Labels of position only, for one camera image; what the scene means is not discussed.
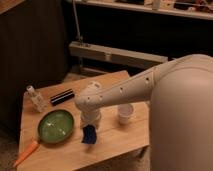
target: paper cup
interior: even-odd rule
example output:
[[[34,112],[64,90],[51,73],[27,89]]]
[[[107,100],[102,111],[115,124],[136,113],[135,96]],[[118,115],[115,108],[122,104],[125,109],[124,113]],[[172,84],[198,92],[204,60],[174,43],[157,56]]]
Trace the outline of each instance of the paper cup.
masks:
[[[118,122],[120,124],[128,124],[131,118],[131,115],[134,111],[131,104],[121,104],[117,106],[118,111]]]

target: green plate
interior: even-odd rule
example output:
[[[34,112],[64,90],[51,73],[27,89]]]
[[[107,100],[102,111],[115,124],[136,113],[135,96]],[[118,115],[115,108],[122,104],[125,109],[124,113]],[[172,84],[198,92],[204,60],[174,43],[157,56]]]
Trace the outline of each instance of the green plate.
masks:
[[[38,125],[39,138],[46,143],[58,143],[73,131],[74,119],[66,110],[54,110],[47,113]]]

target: glass bottle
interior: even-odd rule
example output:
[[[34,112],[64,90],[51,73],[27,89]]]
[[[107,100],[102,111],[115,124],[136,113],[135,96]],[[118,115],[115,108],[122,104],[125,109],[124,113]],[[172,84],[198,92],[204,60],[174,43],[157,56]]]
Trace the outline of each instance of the glass bottle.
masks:
[[[27,86],[27,92],[36,109],[39,112],[43,112],[47,107],[47,104],[44,101],[44,98],[42,97],[41,93],[36,91],[31,85]]]

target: table surface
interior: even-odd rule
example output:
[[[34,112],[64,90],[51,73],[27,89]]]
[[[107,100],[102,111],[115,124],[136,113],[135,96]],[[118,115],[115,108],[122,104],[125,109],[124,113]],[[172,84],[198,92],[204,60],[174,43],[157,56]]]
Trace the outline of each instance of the table surface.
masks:
[[[90,81],[99,81],[108,87],[129,77],[126,71],[90,77],[78,81],[58,84],[39,89],[46,101],[50,97],[73,89],[79,93]],[[102,119],[97,130],[95,145],[81,143],[83,132],[80,129],[80,111],[74,105],[74,99],[56,106],[48,107],[38,113],[27,94],[24,94],[19,152],[37,137],[37,126],[41,118],[49,111],[65,109],[72,113],[75,126],[72,135],[62,143],[45,144],[41,142],[38,149],[22,162],[17,171],[67,171],[76,170],[94,163],[124,154],[149,144],[148,106],[145,102],[133,103],[134,113],[128,125],[120,125],[117,120],[117,106],[101,109]]]

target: carrot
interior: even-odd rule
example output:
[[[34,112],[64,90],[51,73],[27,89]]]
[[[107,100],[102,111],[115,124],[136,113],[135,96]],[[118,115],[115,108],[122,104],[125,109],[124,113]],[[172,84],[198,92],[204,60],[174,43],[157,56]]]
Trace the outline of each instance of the carrot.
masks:
[[[22,161],[24,161],[30,154],[32,154],[38,148],[38,141],[33,140],[31,144],[19,155],[18,159],[13,164],[13,167],[18,166]]]

